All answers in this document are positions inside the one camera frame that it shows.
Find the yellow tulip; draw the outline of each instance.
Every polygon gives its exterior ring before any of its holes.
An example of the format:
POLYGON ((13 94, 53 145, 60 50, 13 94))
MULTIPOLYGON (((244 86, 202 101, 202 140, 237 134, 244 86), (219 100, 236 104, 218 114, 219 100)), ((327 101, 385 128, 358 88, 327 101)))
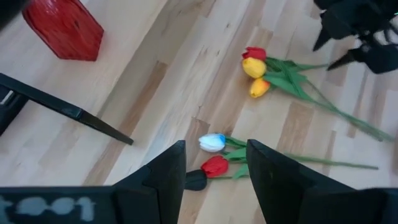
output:
POLYGON ((267 65, 262 61, 248 57, 242 61, 244 72, 253 78, 262 77, 267 71, 267 65))
POLYGON ((250 87, 250 96, 253 98, 257 98, 266 93, 266 91, 271 87, 271 84, 265 81, 263 78, 257 78, 251 84, 250 87))

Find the red vase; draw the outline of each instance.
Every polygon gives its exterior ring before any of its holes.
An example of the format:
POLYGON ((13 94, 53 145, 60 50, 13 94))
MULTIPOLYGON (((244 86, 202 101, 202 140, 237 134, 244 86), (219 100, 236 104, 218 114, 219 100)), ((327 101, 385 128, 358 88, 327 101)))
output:
POLYGON ((32 0, 22 14, 57 57, 97 59, 104 29, 79 0, 32 0))

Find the blue and white tulip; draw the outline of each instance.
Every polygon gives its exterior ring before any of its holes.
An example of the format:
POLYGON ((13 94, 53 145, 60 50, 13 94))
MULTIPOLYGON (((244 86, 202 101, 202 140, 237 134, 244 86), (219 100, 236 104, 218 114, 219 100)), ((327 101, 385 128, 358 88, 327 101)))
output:
POLYGON ((225 147, 223 134, 206 134, 199 138, 200 148, 207 152, 220 152, 225 147))

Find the hardwood floor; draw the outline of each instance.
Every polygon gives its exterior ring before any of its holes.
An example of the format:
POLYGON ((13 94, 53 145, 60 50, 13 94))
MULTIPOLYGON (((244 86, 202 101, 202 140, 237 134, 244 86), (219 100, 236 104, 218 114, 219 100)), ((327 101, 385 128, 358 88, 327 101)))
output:
MULTIPOLYGON (((115 91, 110 98, 118 100, 109 99, 99 114, 131 135, 134 145, 107 139, 90 170, 78 169, 83 160, 51 166, 73 164, 75 172, 86 176, 68 175, 63 184, 113 184, 185 139, 188 169, 193 170, 212 156, 200 150, 197 139, 222 132, 257 139, 278 151, 379 166, 374 171, 306 164, 355 188, 398 187, 394 143, 377 142, 334 114, 279 90, 257 99, 249 96, 251 80, 240 66, 248 45, 264 47, 273 57, 321 64, 358 44, 353 39, 331 41, 312 52, 320 28, 312 0, 169 0, 115 88, 129 93, 115 91), (114 110, 126 111, 125 117, 112 116, 114 110)), ((352 63, 304 74, 337 107, 395 136, 396 73, 375 76, 352 63)), ((64 152, 57 156, 82 153, 60 150, 64 152)), ((179 223, 265 221, 250 181, 240 179, 212 181, 204 191, 184 192, 179 223)))

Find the tulip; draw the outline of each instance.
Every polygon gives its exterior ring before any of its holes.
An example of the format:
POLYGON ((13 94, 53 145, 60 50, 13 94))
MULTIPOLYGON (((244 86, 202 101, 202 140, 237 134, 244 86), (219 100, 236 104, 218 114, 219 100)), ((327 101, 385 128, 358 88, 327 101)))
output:
POLYGON ((223 134, 206 134, 199 138, 200 148, 207 152, 219 152, 225 147, 223 134))
POLYGON ((267 71, 267 65, 265 62, 252 57, 246 58, 242 61, 244 72, 252 78, 260 78, 267 71))
POLYGON ((207 176, 205 171, 199 169, 187 172, 185 177, 185 190, 199 191, 207 186, 207 176))
POLYGON ((201 167, 208 178, 223 175, 228 171, 228 161, 223 156, 213 156, 201 167))
POLYGON ((267 52, 260 47, 246 47, 246 52, 242 54, 242 57, 243 59, 251 57, 265 61, 267 58, 267 52))
POLYGON ((266 93, 266 91, 271 87, 271 84, 265 81, 263 78, 257 78, 251 84, 250 87, 250 96, 253 98, 257 98, 266 93))

